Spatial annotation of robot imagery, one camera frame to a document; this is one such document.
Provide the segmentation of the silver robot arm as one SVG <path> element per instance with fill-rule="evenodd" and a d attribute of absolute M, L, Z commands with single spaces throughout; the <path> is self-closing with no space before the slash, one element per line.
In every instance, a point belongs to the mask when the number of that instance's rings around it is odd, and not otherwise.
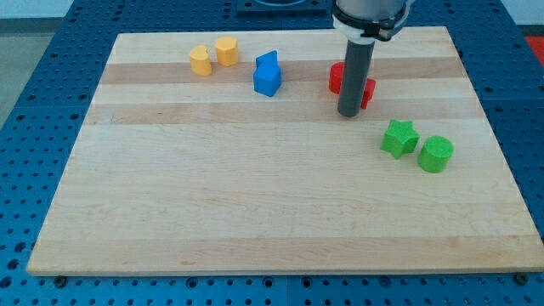
<path fill-rule="evenodd" d="M 414 0 L 334 0 L 333 26 L 350 42 L 389 41 L 402 30 Z"/>

